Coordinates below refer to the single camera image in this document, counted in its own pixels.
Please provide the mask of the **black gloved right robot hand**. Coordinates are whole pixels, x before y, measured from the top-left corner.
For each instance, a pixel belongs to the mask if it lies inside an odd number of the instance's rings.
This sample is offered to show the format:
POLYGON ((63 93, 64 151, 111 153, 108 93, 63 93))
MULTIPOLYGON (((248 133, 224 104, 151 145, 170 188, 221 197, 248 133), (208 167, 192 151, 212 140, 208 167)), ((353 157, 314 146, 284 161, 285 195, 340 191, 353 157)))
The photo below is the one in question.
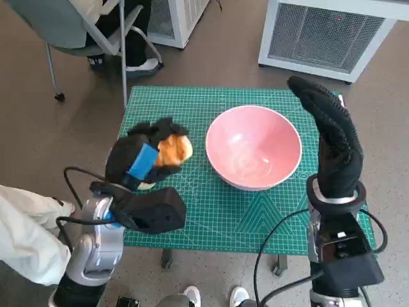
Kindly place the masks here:
POLYGON ((287 85, 313 116, 320 134, 317 177, 322 195, 352 196, 362 173, 364 154, 347 108, 337 95, 301 77, 291 76, 287 85))

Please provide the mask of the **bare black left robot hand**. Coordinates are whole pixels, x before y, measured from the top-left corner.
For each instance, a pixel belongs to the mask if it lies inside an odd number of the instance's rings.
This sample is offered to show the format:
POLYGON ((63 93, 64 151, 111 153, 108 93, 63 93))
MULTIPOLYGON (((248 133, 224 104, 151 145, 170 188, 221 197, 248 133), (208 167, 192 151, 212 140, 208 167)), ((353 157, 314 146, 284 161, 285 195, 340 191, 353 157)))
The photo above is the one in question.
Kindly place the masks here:
POLYGON ((188 130, 171 117, 140 122, 113 145, 105 165, 105 178, 130 191, 152 188, 181 171, 192 156, 188 130))

